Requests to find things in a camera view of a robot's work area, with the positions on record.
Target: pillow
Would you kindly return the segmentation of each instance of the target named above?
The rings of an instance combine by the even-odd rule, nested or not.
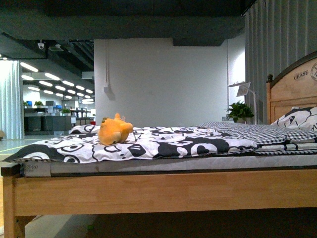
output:
[[[271,125],[317,131],[317,107],[293,108]]]

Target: gray floor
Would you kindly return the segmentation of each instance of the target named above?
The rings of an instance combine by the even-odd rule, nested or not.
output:
[[[0,167],[6,165],[2,162],[26,145],[39,140],[54,138],[53,135],[30,135],[23,140],[0,141]],[[26,238],[84,238],[88,225],[91,225],[96,215],[62,215],[40,216],[31,221],[25,228]]]

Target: computer monitor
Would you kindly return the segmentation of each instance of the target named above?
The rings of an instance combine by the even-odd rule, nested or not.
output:
[[[45,106],[55,106],[55,101],[45,101]]]

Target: bedpost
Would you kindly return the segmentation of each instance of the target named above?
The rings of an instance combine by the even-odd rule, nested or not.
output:
[[[271,82],[273,75],[269,74],[266,81],[266,111],[267,111],[267,124],[271,124]]]
[[[25,238],[25,225],[35,216],[17,217],[15,215],[15,180],[20,177],[19,164],[8,164],[1,167],[3,176],[3,219],[4,238]]]

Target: stuffed toy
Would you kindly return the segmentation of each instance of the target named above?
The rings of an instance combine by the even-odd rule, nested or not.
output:
[[[116,113],[114,119],[103,118],[98,137],[104,145],[123,143],[132,131],[133,125],[123,121],[120,114]]]

